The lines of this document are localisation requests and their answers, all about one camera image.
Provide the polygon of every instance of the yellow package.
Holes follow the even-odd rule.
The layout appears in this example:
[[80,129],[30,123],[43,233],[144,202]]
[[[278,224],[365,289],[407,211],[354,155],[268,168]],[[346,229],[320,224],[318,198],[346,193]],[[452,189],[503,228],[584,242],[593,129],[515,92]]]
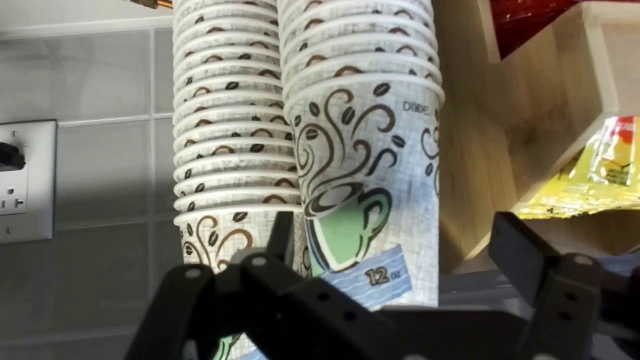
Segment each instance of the yellow package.
[[515,207],[519,217],[571,217],[640,207],[640,116],[607,117],[577,158]]

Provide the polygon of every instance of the paper cup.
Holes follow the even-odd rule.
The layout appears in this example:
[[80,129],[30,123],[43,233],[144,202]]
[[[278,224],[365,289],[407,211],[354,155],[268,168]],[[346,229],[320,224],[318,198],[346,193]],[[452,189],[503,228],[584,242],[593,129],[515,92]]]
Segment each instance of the paper cup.
[[244,122],[221,122],[191,127],[173,139],[173,151],[194,146],[198,141],[217,139],[217,137],[275,137],[294,139],[292,127],[281,123],[262,123],[254,119]]
[[294,74],[302,72],[309,64],[315,64],[318,60],[330,60],[350,54],[401,54],[432,61],[433,65],[438,65],[439,61],[435,50],[406,36],[354,34],[320,42],[318,45],[305,47],[304,51],[292,55],[281,67],[281,82],[288,82]]
[[219,137],[198,141],[187,147],[181,147],[173,155],[173,163],[181,166],[202,158],[217,158],[229,153],[283,153],[294,155],[294,141],[292,139],[278,139],[278,137]]
[[226,188],[211,192],[198,192],[173,202],[177,211],[194,211],[199,207],[215,207],[215,205],[251,205],[251,204],[299,204],[298,188]]
[[[280,0],[278,1],[278,15],[280,18],[295,18],[294,13],[304,13],[314,7],[334,3],[334,1],[344,1],[344,0]],[[412,3],[422,7],[425,13],[433,13],[432,0],[393,0],[396,3]]]
[[233,122],[260,122],[288,126],[280,103],[278,106],[217,106],[213,109],[202,109],[185,117],[173,117],[173,137],[194,127],[210,123],[233,123]]
[[179,77],[184,72],[194,69],[202,64],[215,64],[215,61],[268,61],[273,65],[280,65],[280,54],[263,47],[251,47],[251,45],[226,45],[226,47],[210,47],[204,51],[194,51],[187,58],[184,58],[175,69],[173,77]]
[[401,55],[401,54],[354,54],[354,55],[339,55],[330,60],[318,60],[318,64],[308,61],[308,67],[292,75],[283,83],[283,100],[292,94],[309,88],[314,83],[331,80],[331,77],[348,77],[358,74],[401,74],[401,75],[416,75],[416,77],[430,77],[438,85],[442,83],[439,69],[424,61],[420,58]]
[[318,24],[302,36],[294,38],[292,42],[283,44],[281,64],[288,64],[292,55],[299,54],[309,45],[350,34],[401,34],[425,42],[430,47],[438,50],[438,40],[433,32],[430,32],[422,24],[396,15],[348,15]]
[[194,82],[202,82],[217,75],[260,75],[260,77],[280,80],[280,65],[273,65],[268,61],[244,61],[244,60],[208,61],[175,77],[173,92],[179,94],[179,89],[187,88]]
[[229,170],[275,170],[275,172],[294,172],[295,158],[294,155],[278,155],[278,153],[226,153],[215,158],[199,158],[177,166],[173,170],[173,179],[181,181],[191,176],[213,174],[213,172],[229,172]]
[[278,94],[281,92],[281,85],[280,85],[280,80],[273,80],[269,74],[268,75],[231,74],[231,75],[204,77],[177,89],[177,94],[173,95],[173,108],[206,94],[238,92],[238,89],[260,89],[260,92]]
[[184,18],[173,18],[173,40],[177,34],[184,34],[194,24],[202,24],[215,18],[250,18],[257,22],[268,22],[278,25],[278,15],[273,9],[250,6],[250,3],[219,3],[219,6],[208,6],[199,7]]
[[194,97],[189,101],[179,103],[175,108],[175,117],[181,119],[185,116],[191,116],[195,112],[213,109],[221,106],[269,106],[269,108],[281,108],[281,95],[273,92],[257,92],[257,89],[241,89],[241,92],[219,92],[219,94],[208,94]]
[[305,12],[294,9],[289,18],[281,20],[280,40],[281,44],[288,44],[314,25],[331,22],[336,18],[346,18],[346,15],[383,15],[383,18],[397,15],[397,18],[424,24],[432,32],[435,27],[432,15],[425,13],[424,7],[407,1],[350,0],[350,1],[328,1]]
[[433,166],[432,150],[413,151],[438,108],[432,83],[412,75],[352,75],[295,94],[285,116],[295,127],[305,211],[315,211],[311,198],[341,181],[382,181],[393,168]]
[[263,9],[269,13],[278,13],[275,1],[263,1],[263,0],[181,0],[173,6],[173,18],[179,22],[181,18],[189,18],[194,13],[206,12],[206,9],[217,9],[219,7],[241,7],[244,12],[250,9]]
[[184,259],[221,272],[238,250],[263,247],[278,211],[299,211],[295,204],[223,205],[179,213]]
[[250,45],[250,47],[280,51],[278,38],[269,38],[263,34],[254,34],[254,32],[226,32],[223,36],[208,34],[208,36],[199,36],[195,40],[185,42],[177,51],[173,51],[173,67],[177,67],[179,61],[184,61],[191,54],[198,54],[210,47],[226,47],[226,45]]
[[202,38],[206,34],[223,36],[226,32],[251,32],[251,34],[263,34],[268,38],[278,38],[278,25],[250,20],[250,18],[215,18],[206,20],[195,25],[189,25],[185,32],[177,34],[173,40],[173,51],[179,51],[184,44]]
[[194,192],[211,192],[219,188],[269,185],[269,188],[298,188],[295,172],[269,170],[231,170],[219,174],[194,176],[173,185],[175,196]]

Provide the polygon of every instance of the cup rim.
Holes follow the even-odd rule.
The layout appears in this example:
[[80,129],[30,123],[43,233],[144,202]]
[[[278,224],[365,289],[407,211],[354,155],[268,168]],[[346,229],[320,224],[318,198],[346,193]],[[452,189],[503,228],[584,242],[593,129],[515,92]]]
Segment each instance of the cup rim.
[[187,168],[202,166],[202,163],[213,163],[213,162],[227,162],[227,160],[238,160],[238,162],[241,162],[241,160],[260,160],[260,162],[295,163],[295,158],[294,155],[285,155],[285,153],[227,153],[227,155],[215,155],[215,158],[198,158],[194,162],[175,166],[171,176],[173,176],[175,181],[181,181],[181,174]]
[[435,92],[438,108],[443,103],[443,89],[428,80],[428,77],[416,77],[416,75],[401,75],[401,74],[355,74],[355,75],[348,75],[348,77],[334,77],[334,80],[326,80],[326,82],[318,82],[314,85],[304,88],[302,92],[294,94],[292,97],[288,97],[283,101],[283,114],[289,112],[289,108],[308,92],[318,92],[318,88],[330,88],[330,85],[339,85],[339,83],[355,83],[355,82],[410,82],[416,85],[424,85],[430,88],[432,92]]
[[268,24],[268,22],[260,22],[260,20],[251,20],[251,18],[239,18],[239,15],[211,18],[211,20],[198,22],[198,24],[189,25],[181,34],[173,32],[175,34],[173,36],[173,51],[177,51],[184,45],[184,42],[189,42],[194,38],[208,34],[206,27],[215,25],[215,24],[241,24],[241,27],[233,27],[231,32],[256,32],[254,27],[260,27],[260,34],[263,34],[263,32],[278,34],[278,25]]
[[[248,60],[208,61],[208,64],[199,64],[199,65],[179,74],[179,77],[173,80],[175,82],[173,83],[173,92],[177,94],[181,88],[189,85],[189,83],[185,83],[185,80],[195,75],[195,74],[202,74],[206,69],[223,69],[223,67],[231,67],[231,65],[257,67],[257,69],[269,69],[269,72],[280,74],[280,65],[269,64],[269,61],[248,61]],[[221,75],[250,75],[250,74],[241,74],[241,72],[239,74],[213,74],[210,77],[221,77]]]
[[[412,6],[416,6],[416,1],[412,1],[412,0],[396,0],[396,1],[401,1],[401,3],[412,3]],[[430,13],[430,15],[433,15],[433,6],[432,6],[432,0],[425,0],[425,1],[420,1],[422,6],[424,6],[424,9]],[[281,0],[280,1],[280,7],[283,7],[281,9],[281,20],[283,18],[289,18],[289,12],[294,9],[294,6],[289,6],[289,1],[285,1],[285,0]]]
[[233,1],[233,0],[227,0],[227,1],[211,1],[211,3],[202,3],[202,1],[210,1],[210,0],[199,0],[199,3],[198,1],[194,1],[194,0],[189,0],[189,1],[177,1],[175,6],[173,6],[173,18],[179,22],[181,18],[187,18],[187,15],[191,15],[191,13],[199,13],[199,12],[204,12],[204,9],[210,9],[210,7],[219,7],[219,6],[241,6],[244,9],[263,9],[263,12],[275,12],[278,13],[278,7],[275,6],[269,6],[268,1],[262,1],[262,3],[265,3],[265,6],[269,6],[272,9],[268,9],[268,7],[263,7],[263,6],[251,6],[251,3],[246,3],[246,1]]
[[184,85],[181,89],[173,89],[173,108],[177,108],[184,101],[195,100],[198,95],[187,97],[189,92],[195,92],[199,88],[208,88],[213,83],[226,83],[226,82],[250,82],[250,83],[263,83],[263,85],[275,85],[281,92],[281,82],[265,75],[251,75],[251,74],[227,74],[227,75],[213,75],[213,77],[202,77],[198,82],[191,82]]
[[281,108],[269,108],[269,106],[219,106],[215,109],[204,109],[204,112],[195,112],[195,114],[189,114],[181,119],[175,122],[175,116],[171,119],[173,123],[173,136],[179,136],[184,134],[184,127],[185,129],[191,129],[194,123],[198,123],[199,119],[204,119],[202,116],[206,114],[219,114],[219,112],[251,112],[251,114],[272,114],[272,116],[283,116]]
[[251,18],[251,15],[263,15],[263,18],[273,18],[278,20],[278,13],[260,6],[250,6],[250,3],[213,3],[213,6],[204,6],[198,7],[194,12],[189,12],[187,15],[177,13],[179,9],[175,9],[173,13],[173,27],[175,32],[184,32],[184,27],[198,24],[195,20],[202,15],[204,20],[208,20],[208,13],[213,13],[213,18],[219,15],[219,12],[223,9],[238,9],[238,13],[233,15],[241,15],[241,18]]
[[[173,65],[177,65],[187,51],[202,51],[202,50],[208,50],[208,47],[233,45],[233,44],[227,44],[227,42],[210,45],[210,44],[211,44],[211,42],[210,42],[211,38],[219,38],[219,36],[217,36],[217,34],[206,34],[206,36],[198,36],[198,38],[185,42],[179,51],[173,51]],[[280,45],[278,40],[273,40],[273,38],[269,38],[269,36],[263,36],[263,34],[254,34],[254,32],[223,32],[223,38],[226,38],[226,40],[231,40],[231,38],[233,38],[233,40],[239,40],[241,44],[238,44],[238,45],[248,45],[248,44],[251,44],[251,42],[265,42],[268,45],[273,45],[273,47]]]
[[[341,64],[341,61],[360,61],[360,60],[365,61],[365,60],[371,60],[371,55],[370,55],[370,54],[350,54],[350,55],[328,58],[328,60],[323,60],[322,64],[318,64],[318,65],[314,65],[314,67],[305,67],[305,69],[302,69],[302,72],[295,72],[295,75],[292,75],[289,80],[283,82],[283,85],[281,85],[281,97],[289,97],[288,92],[295,89],[295,88],[292,88],[292,85],[294,85],[295,82],[299,82],[299,80],[302,80],[304,75],[308,75],[308,74],[322,72],[322,69],[326,69],[326,67],[331,67],[331,65],[336,65],[336,64]],[[425,61],[425,60],[422,60],[422,58],[404,55],[404,54],[377,54],[373,60],[376,60],[376,61],[377,61],[377,60],[380,60],[380,61],[388,60],[388,61],[401,61],[401,64],[412,61],[412,64],[416,64],[416,65],[425,67],[425,69],[432,74],[432,77],[435,80],[435,83],[442,83],[439,67],[433,65],[433,64],[430,64],[430,61]]]
[[211,131],[211,129],[235,129],[235,127],[265,127],[265,129],[275,129],[275,131],[294,131],[289,126],[283,123],[269,123],[269,122],[254,122],[254,119],[239,119],[239,122],[219,122],[219,123],[208,123],[208,126],[199,126],[199,127],[191,127],[187,131],[181,131],[179,136],[175,136],[173,139],[173,151],[179,150],[181,141],[185,141],[189,136],[194,134],[202,134],[202,131]]
[[380,36],[371,36],[371,34],[350,34],[350,36],[339,36],[339,38],[330,38],[326,42],[314,44],[305,50],[302,50],[299,54],[292,55],[283,65],[281,65],[281,77],[288,77],[288,67],[295,61],[299,61],[299,58],[305,58],[309,54],[315,54],[320,47],[330,47],[330,45],[341,45],[341,44],[352,44],[352,42],[362,42],[362,40],[380,40],[380,42],[404,42],[410,45],[417,45],[422,51],[432,51],[435,65],[439,64],[439,55],[438,51],[433,51],[430,45],[425,45],[424,42],[417,42],[413,38],[407,36],[397,36],[397,34],[380,34]]
[[[289,51],[294,47],[299,47],[299,44],[304,44],[305,40],[309,40],[311,36],[318,36],[322,34],[323,30],[328,27],[336,27],[336,25],[346,25],[346,24],[358,24],[358,22],[380,22],[380,18],[383,15],[344,15],[344,18],[336,18],[336,20],[330,20],[330,22],[323,22],[304,34],[299,34],[298,38],[289,40],[283,47],[281,47],[281,60],[283,64],[288,61],[289,58]],[[406,18],[396,18],[396,15],[388,15],[385,24],[393,24],[393,25],[407,25],[416,32],[420,32],[424,38],[430,38],[428,44],[433,45],[433,50],[438,50],[438,38],[433,36],[432,30],[424,27],[424,25],[417,25],[416,22],[412,20],[406,20]],[[385,32],[352,32],[352,34],[385,34]]]
[[181,188],[198,185],[202,181],[221,179],[221,178],[273,178],[273,179],[288,178],[288,179],[298,179],[298,174],[285,172],[285,170],[229,170],[229,172],[219,172],[219,174],[199,174],[199,176],[191,176],[187,179],[175,181],[173,193],[179,196]]
[[299,188],[278,188],[278,185],[233,185],[223,189],[208,189],[195,192],[181,198],[175,198],[173,205],[194,202],[198,198],[217,198],[217,196],[235,196],[235,193],[283,193],[283,196],[299,196]]
[[322,13],[322,12],[330,12],[330,9],[338,9],[338,7],[346,7],[346,6],[365,6],[365,3],[376,3],[376,6],[397,6],[404,9],[410,9],[413,13],[420,13],[420,22],[430,22],[430,25],[433,25],[433,20],[424,13],[425,9],[410,3],[410,1],[383,1],[383,0],[348,0],[348,1],[322,1],[311,9],[302,12],[299,15],[294,18],[294,22],[281,22],[281,42],[289,42],[289,34],[299,27],[299,24],[311,20],[314,15]]
[[263,211],[263,209],[280,209],[280,211],[294,211],[299,213],[299,204],[238,204],[238,205],[215,205],[215,207],[199,207],[194,211],[181,211],[173,217],[173,224],[187,224],[194,217],[210,215],[210,211]]
[[263,146],[281,146],[294,150],[294,141],[289,139],[280,139],[280,137],[219,137],[219,139],[208,139],[208,141],[198,141],[187,147],[179,147],[173,153],[173,163],[181,166],[198,158],[198,150],[208,147],[208,146],[250,146],[250,144],[263,144]]
[[260,89],[221,92],[221,94],[199,95],[198,100],[191,100],[191,101],[184,101],[184,103],[179,103],[179,108],[175,108],[173,114],[175,114],[175,117],[195,114],[194,112],[195,108],[204,106],[206,101],[219,100],[219,97],[241,97],[239,103],[251,101],[251,100],[281,101],[281,94],[272,94],[272,92],[260,92]]
[[[280,64],[280,54],[278,51],[273,51],[273,50],[268,50],[268,47],[254,47],[254,45],[221,45],[221,47],[208,47],[208,50],[202,50],[199,54],[198,51],[194,51],[194,55],[213,55],[213,54],[217,54],[217,51],[226,51],[226,54],[260,54],[260,55],[272,55],[278,64]],[[173,75],[181,75],[184,74],[184,69],[189,69],[189,67],[185,67],[187,64],[185,64],[185,60],[181,60],[179,64],[177,64],[177,67],[173,69]]]

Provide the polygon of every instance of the black swirl design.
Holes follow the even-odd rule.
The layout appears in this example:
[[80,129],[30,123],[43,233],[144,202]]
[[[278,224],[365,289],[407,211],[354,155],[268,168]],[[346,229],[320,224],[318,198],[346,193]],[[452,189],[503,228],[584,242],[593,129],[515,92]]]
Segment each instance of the black swirl design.
[[382,162],[383,155],[390,155],[390,158],[392,158],[392,163],[390,163],[388,168],[393,168],[393,166],[396,166],[397,153],[396,153],[393,150],[390,150],[390,147],[383,147],[382,151],[377,151],[377,155],[376,155],[373,163],[370,166],[370,170],[365,172],[365,176],[376,174],[376,170],[377,170],[377,166],[380,166],[380,162]]
[[424,176],[433,178],[433,192],[439,193],[439,150],[438,150],[438,134],[439,127],[433,129],[424,127],[420,136],[420,147],[425,155],[428,163],[424,168]]
[[254,247],[256,242],[254,242],[254,235],[244,229],[244,228],[235,228],[231,231],[227,231],[221,239],[219,239],[219,246],[215,250],[215,268],[221,272],[227,264],[229,264],[229,258],[221,258],[221,251],[229,246],[229,242],[238,242],[241,243],[241,247],[238,247],[238,251],[246,250],[246,247]]
[[[392,85],[380,82],[371,88],[376,97],[390,94]],[[406,139],[392,129],[397,126],[396,114],[385,103],[371,103],[355,109],[354,94],[346,88],[336,88],[326,95],[322,106],[308,101],[308,116],[315,116],[315,122],[304,122],[304,114],[295,114],[294,122],[299,123],[295,131],[295,160],[298,176],[302,179],[304,193],[318,196],[326,188],[352,181],[355,176],[371,176],[382,163],[383,170],[397,163],[397,151],[406,146]],[[371,129],[388,137],[388,146],[371,141]],[[308,215],[330,211],[339,204],[318,205],[311,200],[304,205]]]

